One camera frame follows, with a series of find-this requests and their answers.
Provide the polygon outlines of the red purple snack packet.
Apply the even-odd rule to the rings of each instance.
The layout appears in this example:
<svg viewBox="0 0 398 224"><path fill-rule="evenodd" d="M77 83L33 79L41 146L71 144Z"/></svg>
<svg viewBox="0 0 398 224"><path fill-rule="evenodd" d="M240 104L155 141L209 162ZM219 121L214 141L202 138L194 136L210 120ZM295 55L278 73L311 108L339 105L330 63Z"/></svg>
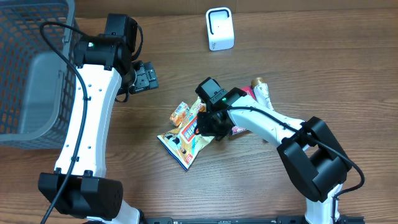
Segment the red purple snack packet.
<svg viewBox="0 0 398 224"><path fill-rule="evenodd" d="M243 91L245 91L246 94L247 94L248 96L250 96L250 97L252 97L254 100L256 100L256 97L255 97L255 95L254 95L254 92L253 92L251 86L245 86L245 87L242 87L241 89L242 89ZM239 126L234 126L234 127L232 128L232 130L231 130L231 135L233 136L233 135L236 135L236 134L243 133L243 132L245 132L245 131L247 131L247 129L241 128L241 127L239 127Z"/></svg>

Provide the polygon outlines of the white orange snack bag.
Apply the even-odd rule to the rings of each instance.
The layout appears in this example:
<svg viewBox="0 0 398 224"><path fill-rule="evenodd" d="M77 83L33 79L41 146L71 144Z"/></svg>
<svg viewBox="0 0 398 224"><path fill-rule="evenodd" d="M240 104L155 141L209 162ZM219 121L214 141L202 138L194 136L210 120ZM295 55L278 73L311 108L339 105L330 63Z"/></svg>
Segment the white orange snack bag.
<svg viewBox="0 0 398 224"><path fill-rule="evenodd" d="M178 127L175 126L174 129L157 136L157 139L184 170L190 168L198 153L214 139L214 137L194 134L197 114L205 112L206 105L198 97L189 108L189 112Z"/></svg>

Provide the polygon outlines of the small orange candy pack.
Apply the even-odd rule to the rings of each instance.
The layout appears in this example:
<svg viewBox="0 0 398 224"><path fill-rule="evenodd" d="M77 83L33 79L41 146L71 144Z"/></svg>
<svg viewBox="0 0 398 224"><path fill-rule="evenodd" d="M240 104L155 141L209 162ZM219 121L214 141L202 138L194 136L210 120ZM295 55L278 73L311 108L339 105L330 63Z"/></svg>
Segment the small orange candy pack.
<svg viewBox="0 0 398 224"><path fill-rule="evenodd" d="M177 108L174 110L174 112L170 115L170 122L178 127L183 119L186 117L187 113L189 112L189 106L185 102L181 102Z"/></svg>

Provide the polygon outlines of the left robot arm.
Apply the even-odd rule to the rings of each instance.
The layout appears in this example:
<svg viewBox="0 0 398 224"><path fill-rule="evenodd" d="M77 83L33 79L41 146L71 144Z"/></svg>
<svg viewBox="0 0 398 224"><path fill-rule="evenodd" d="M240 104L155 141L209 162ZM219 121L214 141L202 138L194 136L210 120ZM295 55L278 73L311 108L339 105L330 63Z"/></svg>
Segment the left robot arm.
<svg viewBox="0 0 398 224"><path fill-rule="evenodd" d="M138 59L140 25L125 14L109 14L102 34L82 34L65 60L76 76L67 136L55 168L41 173L38 188L49 210L88 223L145 223L123 199L123 185L106 178L106 141L119 96L159 86L153 65Z"/></svg>

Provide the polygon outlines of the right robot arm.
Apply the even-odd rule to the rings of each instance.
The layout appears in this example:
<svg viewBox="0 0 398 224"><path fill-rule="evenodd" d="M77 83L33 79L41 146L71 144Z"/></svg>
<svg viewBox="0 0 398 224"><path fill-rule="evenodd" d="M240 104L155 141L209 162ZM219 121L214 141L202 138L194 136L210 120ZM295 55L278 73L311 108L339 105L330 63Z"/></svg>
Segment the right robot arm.
<svg viewBox="0 0 398 224"><path fill-rule="evenodd" d="M210 77L196 93L206 105L195 134L219 141L238 126L276 147L295 188L306 198L307 223L339 223L338 193L352 168L326 123L290 118L259 104L239 88L226 91Z"/></svg>

